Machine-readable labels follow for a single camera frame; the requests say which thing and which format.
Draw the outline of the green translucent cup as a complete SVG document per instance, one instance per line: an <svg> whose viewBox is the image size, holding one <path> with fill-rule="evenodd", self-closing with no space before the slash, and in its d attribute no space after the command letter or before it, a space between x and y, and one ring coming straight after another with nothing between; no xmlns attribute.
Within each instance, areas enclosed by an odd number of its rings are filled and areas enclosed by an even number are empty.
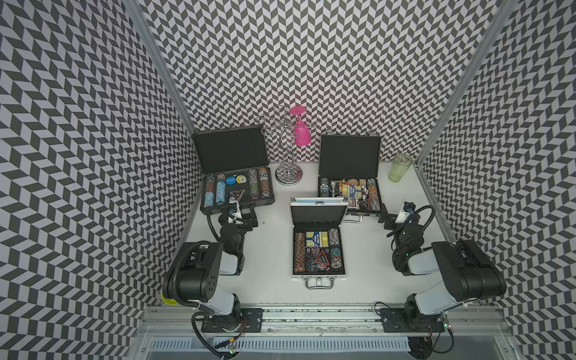
<svg viewBox="0 0 576 360"><path fill-rule="evenodd" d="M412 163L413 159L409 154L397 153L392 159L388 179L392 182L399 182L412 166Z"/></svg>

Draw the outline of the small silver aluminium poker case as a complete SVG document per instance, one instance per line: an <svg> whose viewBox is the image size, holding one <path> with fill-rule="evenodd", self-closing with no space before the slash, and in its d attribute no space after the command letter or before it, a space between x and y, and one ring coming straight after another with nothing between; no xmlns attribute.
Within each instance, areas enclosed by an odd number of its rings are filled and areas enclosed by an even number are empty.
<svg viewBox="0 0 576 360"><path fill-rule="evenodd" d="M293 197L292 276L307 290L330 290L346 276L341 225L348 209L346 197Z"/></svg>

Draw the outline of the pink wine glass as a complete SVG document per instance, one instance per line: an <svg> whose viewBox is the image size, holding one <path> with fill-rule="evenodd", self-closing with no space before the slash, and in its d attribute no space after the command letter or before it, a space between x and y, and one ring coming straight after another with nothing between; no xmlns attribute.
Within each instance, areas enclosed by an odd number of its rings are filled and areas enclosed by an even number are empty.
<svg viewBox="0 0 576 360"><path fill-rule="evenodd" d="M302 120L302 117L305 113L305 106L295 106L289 110L289 114L296 117L296 123L294 126L294 138L295 144L299 147L305 147L311 143L311 131Z"/></svg>

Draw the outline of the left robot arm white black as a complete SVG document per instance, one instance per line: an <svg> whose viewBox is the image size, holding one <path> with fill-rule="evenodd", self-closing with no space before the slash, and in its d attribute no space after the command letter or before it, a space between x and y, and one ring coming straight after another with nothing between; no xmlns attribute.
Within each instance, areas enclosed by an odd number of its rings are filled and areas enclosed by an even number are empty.
<svg viewBox="0 0 576 360"><path fill-rule="evenodd" d="M163 279L161 295L167 302L200 311L203 333L258 333L263 309L242 307L235 293L218 284L220 278L242 273L245 234L258 226L254 208L222 213L220 232L215 232L210 214L207 221L217 240L184 243Z"/></svg>

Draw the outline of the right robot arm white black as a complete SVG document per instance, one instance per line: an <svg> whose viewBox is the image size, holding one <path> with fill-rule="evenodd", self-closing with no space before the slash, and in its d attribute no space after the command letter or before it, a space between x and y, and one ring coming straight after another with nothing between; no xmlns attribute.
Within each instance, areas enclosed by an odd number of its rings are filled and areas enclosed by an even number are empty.
<svg viewBox="0 0 576 360"><path fill-rule="evenodd" d="M405 202L398 214L382 210L379 222L391 238L391 263L404 276L438 274L429 288L409 295L402 307L376 310L386 333L432 335L450 330L445 313L468 302L491 299L506 292L503 273L473 241L435 241L425 245L424 234L435 219L432 205Z"/></svg>

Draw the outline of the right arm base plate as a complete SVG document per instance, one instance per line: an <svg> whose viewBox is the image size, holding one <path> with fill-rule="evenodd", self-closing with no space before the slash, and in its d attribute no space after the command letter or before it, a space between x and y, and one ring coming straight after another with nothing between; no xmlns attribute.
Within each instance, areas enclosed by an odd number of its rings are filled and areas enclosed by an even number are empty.
<svg viewBox="0 0 576 360"><path fill-rule="evenodd" d="M378 310L382 326L386 333L443 333L446 330L441 315L409 315L400 308L381 308Z"/></svg>

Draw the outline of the black poker case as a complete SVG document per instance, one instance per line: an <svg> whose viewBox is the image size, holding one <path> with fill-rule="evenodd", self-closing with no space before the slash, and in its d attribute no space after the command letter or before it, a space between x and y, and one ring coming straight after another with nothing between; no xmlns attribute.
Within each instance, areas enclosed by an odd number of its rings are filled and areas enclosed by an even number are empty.
<svg viewBox="0 0 576 360"><path fill-rule="evenodd" d="M379 136L323 134L320 138L317 195L337 191L349 198L348 215L377 217L386 207L380 195Z"/></svg>
<svg viewBox="0 0 576 360"><path fill-rule="evenodd" d="M200 211L218 212L231 199L241 209L275 201L262 125L193 135L203 179Z"/></svg>

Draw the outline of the yellow green bowl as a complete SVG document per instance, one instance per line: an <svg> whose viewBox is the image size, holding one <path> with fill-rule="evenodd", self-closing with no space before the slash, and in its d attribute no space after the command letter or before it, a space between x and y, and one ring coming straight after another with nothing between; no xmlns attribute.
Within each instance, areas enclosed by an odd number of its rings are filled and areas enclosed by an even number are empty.
<svg viewBox="0 0 576 360"><path fill-rule="evenodd" d="M165 305L169 305L169 306L179 305L179 303L175 299L169 298L167 295L164 295L163 291L160 292L160 297L161 297L162 302Z"/></svg>

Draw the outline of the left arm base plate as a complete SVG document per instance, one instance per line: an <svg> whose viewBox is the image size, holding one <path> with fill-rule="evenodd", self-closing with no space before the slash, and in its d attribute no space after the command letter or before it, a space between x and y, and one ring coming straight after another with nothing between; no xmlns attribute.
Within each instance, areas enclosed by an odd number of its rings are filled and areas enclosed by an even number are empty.
<svg viewBox="0 0 576 360"><path fill-rule="evenodd" d="M212 316L202 321L203 333L260 333L264 310L260 307L242 308L229 315Z"/></svg>

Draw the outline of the aluminium mounting rail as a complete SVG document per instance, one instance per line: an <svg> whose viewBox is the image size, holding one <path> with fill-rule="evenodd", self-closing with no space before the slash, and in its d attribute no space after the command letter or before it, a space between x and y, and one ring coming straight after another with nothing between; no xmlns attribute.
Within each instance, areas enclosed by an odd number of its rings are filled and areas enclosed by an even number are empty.
<svg viewBox="0 0 576 360"><path fill-rule="evenodd" d="M374 311L373 304L312 304L289 306L258 304L263 309L259 336L377 336L399 335L403 323L392 325ZM188 336L192 335L189 308L176 306L150 307L142 316L135 335ZM471 304L446 312L436 321L441 327L447 323L456 336L509 336L502 313L494 306Z"/></svg>

